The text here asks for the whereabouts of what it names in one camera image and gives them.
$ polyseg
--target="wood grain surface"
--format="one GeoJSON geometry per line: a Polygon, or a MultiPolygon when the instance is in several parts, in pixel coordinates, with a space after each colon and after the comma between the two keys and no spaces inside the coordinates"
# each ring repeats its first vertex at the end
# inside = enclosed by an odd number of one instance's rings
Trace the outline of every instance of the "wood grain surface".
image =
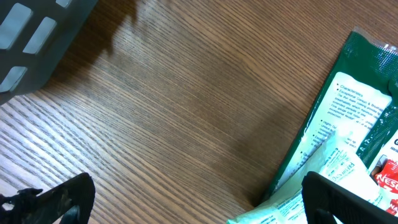
{"type": "Polygon", "coordinates": [[[42,90],[0,107],[0,192],[80,172],[91,223],[225,223],[258,203],[355,25],[390,1],[99,0],[42,90]]]}

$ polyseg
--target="green packaging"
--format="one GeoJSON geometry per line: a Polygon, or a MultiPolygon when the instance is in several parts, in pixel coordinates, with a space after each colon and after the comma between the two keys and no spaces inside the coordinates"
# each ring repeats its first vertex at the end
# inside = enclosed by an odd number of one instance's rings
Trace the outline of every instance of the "green packaging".
{"type": "Polygon", "coordinates": [[[346,141],[370,166],[398,125],[398,54],[356,27],[349,35],[271,185],[269,198],[338,126],[352,124],[346,141]]]}

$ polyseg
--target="black object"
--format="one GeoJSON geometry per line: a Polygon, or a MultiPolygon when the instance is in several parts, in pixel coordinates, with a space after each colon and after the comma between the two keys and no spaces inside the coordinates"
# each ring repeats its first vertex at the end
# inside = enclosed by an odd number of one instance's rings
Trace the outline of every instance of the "black object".
{"type": "Polygon", "coordinates": [[[0,195],[0,224],[53,223],[62,215],[60,224],[86,224],[94,205],[94,182],[82,173],[63,184],[36,196],[42,189],[19,190],[17,195],[0,195]],[[6,211],[2,205],[14,205],[6,211]]]}
{"type": "Polygon", "coordinates": [[[302,186],[308,224],[335,224],[333,216],[345,224],[398,223],[397,217],[316,172],[308,172],[302,186]]]}
{"type": "Polygon", "coordinates": [[[0,0],[0,105],[50,78],[97,0],[0,0]]]}

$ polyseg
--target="rectangular slot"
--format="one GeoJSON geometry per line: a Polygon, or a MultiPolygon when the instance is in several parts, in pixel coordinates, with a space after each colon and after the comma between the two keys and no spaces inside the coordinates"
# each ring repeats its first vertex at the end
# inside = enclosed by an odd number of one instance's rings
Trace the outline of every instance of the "rectangular slot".
{"type": "Polygon", "coordinates": [[[0,25],[0,49],[8,49],[32,15],[28,7],[16,3],[0,25]]]}
{"type": "Polygon", "coordinates": [[[23,52],[36,54],[42,48],[44,42],[49,37],[56,24],[57,22],[55,22],[55,20],[45,17],[33,36],[30,38],[23,52]]]}
{"type": "Polygon", "coordinates": [[[55,2],[56,2],[58,5],[60,5],[60,6],[66,8],[66,7],[69,5],[70,1],[71,1],[71,0],[56,0],[55,2]]]}
{"type": "Polygon", "coordinates": [[[0,84],[0,93],[13,90],[27,71],[26,67],[13,67],[0,84]]]}

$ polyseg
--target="wooden table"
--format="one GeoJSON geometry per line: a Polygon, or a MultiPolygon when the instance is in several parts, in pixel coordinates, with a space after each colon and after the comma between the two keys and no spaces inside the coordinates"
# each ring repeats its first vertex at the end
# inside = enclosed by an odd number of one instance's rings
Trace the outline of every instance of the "wooden table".
{"type": "Polygon", "coordinates": [[[0,107],[0,192],[89,172],[92,223],[224,223],[270,184],[355,25],[390,1],[99,0],[42,90],[0,107]]]}

